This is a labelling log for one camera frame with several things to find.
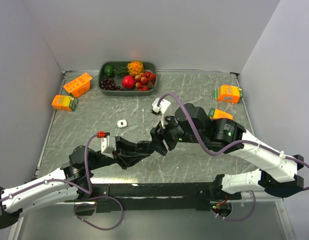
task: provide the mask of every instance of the white button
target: white button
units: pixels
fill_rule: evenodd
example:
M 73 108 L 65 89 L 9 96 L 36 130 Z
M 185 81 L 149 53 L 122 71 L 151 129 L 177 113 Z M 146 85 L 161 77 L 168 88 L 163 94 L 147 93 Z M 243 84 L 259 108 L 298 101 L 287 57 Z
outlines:
M 118 126 L 118 128 L 123 129 L 126 126 L 128 126 L 127 120 L 119 120 L 117 121 L 116 125 Z

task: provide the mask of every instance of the marble tabletop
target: marble tabletop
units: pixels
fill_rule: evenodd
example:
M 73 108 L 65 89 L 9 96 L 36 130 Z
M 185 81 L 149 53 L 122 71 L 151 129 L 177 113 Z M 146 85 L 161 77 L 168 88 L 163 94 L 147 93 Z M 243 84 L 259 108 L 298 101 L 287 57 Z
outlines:
M 83 72 L 66 72 L 65 83 L 77 78 Z M 98 73 L 90 74 L 90 90 L 78 98 L 74 112 L 57 110 L 43 154 L 39 177 L 68 162 L 74 148 L 85 145 L 87 139 L 97 131 L 110 132 L 126 140 L 138 142 L 151 140 L 150 130 L 160 117 L 151 113 L 151 104 L 167 92 L 176 93 L 182 102 L 202 107 L 208 113 L 218 108 L 233 115 L 239 124 L 251 130 L 247 113 L 242 103 L 226 103 L 212 99 L 213 90 L 221 85 L 237 85 L 236 76 L 228 73 L 190 74 L 182 72 L 160 72 L 153 95 L 122 97 L 104 95 L 98 88 Z M 172 109 L 178 104 L 171 97 Z M 125 119 L 128 127 L 118 128 L 117 121 Z M 99 151 L 100 139 L 89 145 Z M 193 183 L 211 182 L 217 174 L 240 174 L 255 170 L 251 163 L 230 155 L 212 157 L 199 144 L 178 143 L 173 151 L 161 156 L 153 153 L 133 167 L 122 170 L 111 165 L 92 171 L 93 183 Z

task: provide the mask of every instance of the orange box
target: orange box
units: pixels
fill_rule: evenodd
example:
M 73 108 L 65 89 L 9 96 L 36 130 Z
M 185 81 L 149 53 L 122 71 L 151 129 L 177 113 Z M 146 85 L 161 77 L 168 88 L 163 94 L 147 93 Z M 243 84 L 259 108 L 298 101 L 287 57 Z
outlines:
M 74 111 L 78 105 L 78 100 L 73 96 L 56 95 L 52 101 L 52 106 L 56 110 Z
M 238 86 L 221 85 L 212 93 L 212 98 L 228 103 L 240 103 L 243 98 L 243 89 Z
M 63 86 L 63 88 L 71 95 L 76 98 L 80 97 L 82 94 L 86 93 L 90 89 L 90 80 L 92 77 L 85 72 L 80 77 L 72 80 Z
M 211 119 L 234 119 L 234 116 L 232 116 L 231 114 L 214 107 L 210 109 L 208 116 Z

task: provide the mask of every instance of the green avocado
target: green avocado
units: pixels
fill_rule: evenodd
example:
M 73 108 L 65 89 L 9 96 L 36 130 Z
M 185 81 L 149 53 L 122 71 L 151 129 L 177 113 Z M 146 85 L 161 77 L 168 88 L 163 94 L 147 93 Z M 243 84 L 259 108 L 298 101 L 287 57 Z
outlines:
M 103 73 L 107 77 L 113 77 L 115 75 L 115 68 L 111 65 L 107 65 L 105 66 Z

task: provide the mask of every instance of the tray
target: tray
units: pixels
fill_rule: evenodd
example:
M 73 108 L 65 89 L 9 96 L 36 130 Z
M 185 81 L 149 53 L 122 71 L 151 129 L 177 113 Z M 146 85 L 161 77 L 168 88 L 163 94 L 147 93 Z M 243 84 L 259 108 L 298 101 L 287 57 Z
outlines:
M 110 96 L 127 96 L 127 97 L 133 97 L 133 96 L 149 96 L 151 94 L 154 93 L 154 90 L 158 84 L 158 79 L 155 79 L 155 83 L 154 83 L 154 87 L 148 91 L 137 91 L 137 88 L 133 88 L 133 89 L 124 89 L 124 91 L 111 91 L 111 90 L 103 90 L 100 88 L 100 82 L 102 79 L 104 79 L 105 75 L 104 75 L 104 69 L 107 65 L 112 65 L 114 67 L 124 67 L 127 66 L 128 63 L 131 63 L 132 61 L 107 61 L 106 63 L 104 63 L 99 71 L 99 75 L 98 75 L 98 88 L 100 89 L 100 91 L 105 94 L 105 95 L 110 95 Z M 150 71 L 152 73 L 155 74 L 155 76 L 157 76 L 157 70 L 156 70 L 156 66 L 148 61 L 143 61 L 143 68 L 144 71 Z M 124 76 L 115 76 L 113 78 L 114 80 L 114 84 L 116 86 L 121 86 L 122 85 L 122 81 L 123 81 Z

